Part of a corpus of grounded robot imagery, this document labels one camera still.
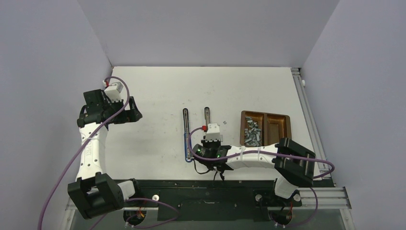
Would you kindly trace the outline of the brown wooden tray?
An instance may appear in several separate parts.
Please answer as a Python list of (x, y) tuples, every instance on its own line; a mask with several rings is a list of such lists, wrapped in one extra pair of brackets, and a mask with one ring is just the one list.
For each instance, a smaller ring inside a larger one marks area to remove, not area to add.
[(254, 120), (259, 121), (262, 128), (261, 146), (278, 143), (281, 138), (292, 138), (291, 119), (288, 115), (242, 111), (240, 124), (241, 145), (244, 145), (244, 128), (246, 127), (246, 116), (250, 116)]

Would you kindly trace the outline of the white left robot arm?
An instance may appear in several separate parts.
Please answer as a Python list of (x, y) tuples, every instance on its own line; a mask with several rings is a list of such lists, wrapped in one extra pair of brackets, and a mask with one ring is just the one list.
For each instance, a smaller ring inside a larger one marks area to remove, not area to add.
[(122, 209), (125, 202), (131, 206), (142, 202), (135, 179), (116, 182), (106, 173), (104, 162), (108, 126), (137, 122), (142, 114), (132, 96), (125, 104), (120, 90), (97, 89), (83, 95), (86, 103), (77, 119), (80, 166), (75, 182), (68, 184), (68, 195), (82, 217), (92, 219)]

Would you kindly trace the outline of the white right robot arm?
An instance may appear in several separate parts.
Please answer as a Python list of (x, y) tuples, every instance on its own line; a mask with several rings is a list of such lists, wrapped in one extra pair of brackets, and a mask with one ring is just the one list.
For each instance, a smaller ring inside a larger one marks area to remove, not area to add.
[(275, 169), (280, 177), (271, 191), (271, 200), (283, 205), (297, 188), (313, 186), (316, 155), (289, 139), (260, 147), (220, 146), (216, 149), (196, 144), (191, 153), (201, 164), (220, 172), (241, 168)]

